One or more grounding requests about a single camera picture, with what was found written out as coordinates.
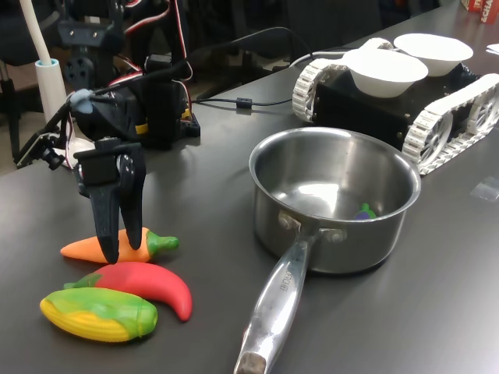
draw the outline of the table surface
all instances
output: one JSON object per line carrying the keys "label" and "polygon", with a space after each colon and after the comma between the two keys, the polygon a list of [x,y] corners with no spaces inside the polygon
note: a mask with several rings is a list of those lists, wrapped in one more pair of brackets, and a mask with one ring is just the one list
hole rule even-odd
{"label": "table surface", "polygon": [[[499,71],[485,46],[499,26],[479,24],[456,4],[381,31],[393,40],[419,31],[471,45],[478,73]],[[289,69],[226,93],[278,101],[299,73]],[[194,300],[180,323],[157,304],[156,332],[145,341],[98,344],[63,333],[39,301],[94,271],[63,259],[64,245],[94,235],[87,199],[72,175],[44,164],[0,178],[0,367],[18,373],[230,373],[242,332],[276,259],[253,237],[251,150],[275,132],[299,127],[291,106],[250,115],[196,106],[199,141],[151,153],[144,186],[144,225],[176,235],[181,249],[158,263],[182,277]],[[497,373],[499,371],[499,209],[470,196],[487,176],[499,178],[499,132],[423,180],[391,258],[356,277],[310,273],[288,340],[273,373]]]}

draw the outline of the yellow toy corn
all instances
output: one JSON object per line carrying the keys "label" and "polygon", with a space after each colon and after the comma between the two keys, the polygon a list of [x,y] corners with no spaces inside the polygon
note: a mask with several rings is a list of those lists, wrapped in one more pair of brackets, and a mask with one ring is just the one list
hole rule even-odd
{"label": "yellow toy corn", "polygon": [[154,305],[138,296],[105,288],[52,292],[41,301],[40,309],[64,331],[108,343],[147,335],[157,322]]}

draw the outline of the white paper bowl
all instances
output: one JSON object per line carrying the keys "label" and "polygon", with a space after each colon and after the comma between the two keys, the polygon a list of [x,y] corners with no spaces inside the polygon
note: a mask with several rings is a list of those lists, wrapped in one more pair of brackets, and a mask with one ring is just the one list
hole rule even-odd
{"label": "white paper bowl", "polygon": [[344,59],[357,88],[374,97],[397,97],[428,74],[417,58],[384,49],[357,49]]}
{"label": "white paper bowl", "polygon": [[421,60],[428,67],[429,76],[444,76],[473,56],[473,49],[462,41],[431,34],[401,35],[394,45]]}

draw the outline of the stainless steel saucepan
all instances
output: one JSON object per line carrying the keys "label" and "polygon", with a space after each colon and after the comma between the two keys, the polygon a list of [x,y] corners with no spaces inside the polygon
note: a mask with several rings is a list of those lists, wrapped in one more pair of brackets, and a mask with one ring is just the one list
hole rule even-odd
{"label": "stainless steel saucepan", "polygon": [[[253,310],[234,373],[266,374],[289,332],[307,267],[342,274],[380,264],[421,180],[395,148],[329,128],[265,139],[251,153],[249,169],[256,235],[281,258]],[[359,213],[366,204],[370,216]]]}

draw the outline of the pan rivet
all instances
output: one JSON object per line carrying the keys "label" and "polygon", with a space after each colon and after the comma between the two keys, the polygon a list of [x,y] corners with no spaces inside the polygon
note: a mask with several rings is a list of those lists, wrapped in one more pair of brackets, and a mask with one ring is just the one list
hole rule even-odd
{"label": "pan rivet", "polygon": [[339,228],[326,229],[324,237],[331,243],[341,243],[346,239],[346,231]]}
{"label": "pan rivet", "polygon": [[293,220],[288,214],[280,212],[279,213],[279,224],[285,229],[285,230],[291,230],[292,228],[296,227],[296,221]]}

